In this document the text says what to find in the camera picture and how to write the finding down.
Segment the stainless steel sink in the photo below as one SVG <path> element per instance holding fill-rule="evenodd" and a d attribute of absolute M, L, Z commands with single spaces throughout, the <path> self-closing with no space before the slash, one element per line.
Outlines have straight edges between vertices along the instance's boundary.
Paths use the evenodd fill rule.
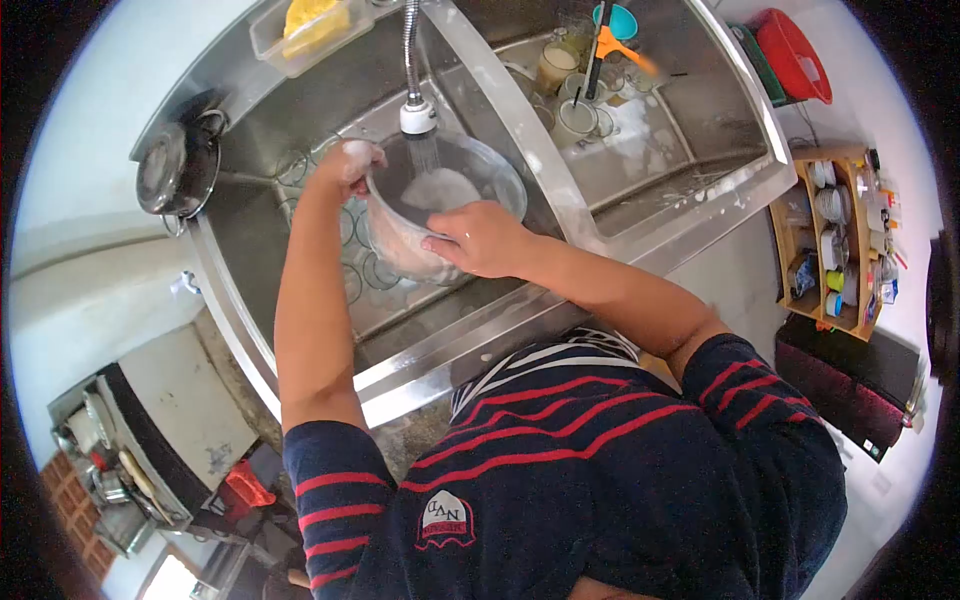
<path fill-rule="evenodd" d="M 676 76 L 613 109 L 621 133 L 604 143 L 559 152 L 502 65 L 535 70 L 546 36 L 582 3 L 424 2 L 422 87 L 440 108 L 442 127 L 480 139 L 517 168 L 529 196 L 528 228 L 665 275 L 796 175 L 756 75 L 706 5 L 624 5 L 640 22 L 641 50 Z M 316 154 L 334 133 L 377 141 L 398 131 L 402 19 L 379 16 L 370 32 L 299 78 L 272 91 L 260 85 L 269 93 L 258 102 L 243 96 L 242 85 L 234 90 L 223 173 L 189 226 L 207 304 L 277 416 L 273 323 L 289 235 L 283 208 L 300 191 L 274 181 L 276 161 L 291 148 Z M 359 201 L 349 208 L 363 210 Z M 342 259 L 362 266 L 367 252 L 353 241 Z M 377 426 L 586 315 L 531 284 L 475 278 L 453 288 L 406 280 L 386 291 L 368 288 L 350 316 L 354 385 Z"/>

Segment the hand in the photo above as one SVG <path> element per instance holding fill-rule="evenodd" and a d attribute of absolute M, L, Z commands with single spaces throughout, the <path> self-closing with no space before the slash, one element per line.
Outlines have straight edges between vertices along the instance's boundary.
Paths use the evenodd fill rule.
<path fill-rule="evenodd" d="M 371 166 L 387 166 L 383 150 L 376 144 L 363 139 L 347 139 L 330 148 L 317 165 L 311 181 L 334 183 L 343 191 L 342 202 L 351 195 L 366 196 L 370 193 L 364 177 Z"/>
<path fill-rule="evenodd" d="M 489 278 L 520 276 L 540 238 L 503 206 L 491 201 L 431 215 L 426 226 L 455 241 L 425 237 L 425 250 L 449 260 L 461 271 Z"/>

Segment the sponge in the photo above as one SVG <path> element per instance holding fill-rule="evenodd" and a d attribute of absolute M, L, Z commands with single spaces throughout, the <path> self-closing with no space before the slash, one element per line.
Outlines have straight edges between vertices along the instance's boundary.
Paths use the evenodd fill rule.
<path fill-rule="evenodd" d="M 283 26 L 283 57 L 287 60 L 305 54 L 317 44 L 350 26 L 346 2 L 338 0 L 293 0 Z"/>

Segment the wooden organizer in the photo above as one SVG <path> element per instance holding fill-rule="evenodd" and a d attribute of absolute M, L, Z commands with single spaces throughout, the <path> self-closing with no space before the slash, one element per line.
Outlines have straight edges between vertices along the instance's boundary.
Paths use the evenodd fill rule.
<path fill-rule="evenodd" d="M 774 233 L 777 235 L 777 252 L 780 255 L 780 279 L 783 286 L 783 298 L 780 305 L 787 310 L 814 319 L 818 324 L 826 327 L 835 327 L 845 331 L 853 337 L 869 341 L 874 332 L 876 319 L 879 317 L 883 303 L 877 299 L 874 317 L 868 322 L 865 320 L 867 305 L 871 296 L 878 293 L 878 286 L 873 291 L 868 289 L 867 277 L 871 272 L 870 264 L 870 230 L 867 227 L 866 206 L 860 200 L 856 190 L 856 174 L 859 167 L 854 162 L 862 163 L 867 149 L 865 147 L 845 148 L 803 148 L 793 151 L 793 166 L 800 178 L 798 185 L 806 187 L 806 195 L 810 199 L 810 212 L 813 218 L 813 237 L 817 247 L 817 263 L 820 275 L 817 287 L 807 290 L 798 299 L 790 293 L 790 284 L 787 280 L 787 269 L 794 258 L 800 253 L 800 237 L 805 228 L 791 225 L 787 221 L 788 207 L 783 198 L 777 198 L 770 204 L 770 216 L 774 224 Z M 844 304 L 840 314 L 831 317 L 825 309 L 827 294 L 831 291 L 827 287 L 827 270 L 824 269 L 823 249 L 820 244 L 820 234 L 828 221 L 824 219 L 814 205 L 818 191 L 813 181 L 809 180 L 807 165 L 817 160 L 829 160 L 833 163 L 836 173 L 837 187 L 846 186 L 851 196 L 851 219 L 845 225 L 847 238 L 850 244 L 850 260 L 859 267 L 857 281 L 857 306 Z"/>

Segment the striped shirt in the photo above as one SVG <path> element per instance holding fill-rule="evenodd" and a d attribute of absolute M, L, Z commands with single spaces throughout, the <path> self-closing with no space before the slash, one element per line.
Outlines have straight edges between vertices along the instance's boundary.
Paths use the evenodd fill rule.
<path fill-rule="evenodd" d="M 565 598 L 581 575 L 660 598 L 799 596 L 847 511 L 827 430 L 731 334 L 682 388 L 581 329 L 458 390 L 399 485 L 363 430 L 293 428 L 314 597 Z"/>

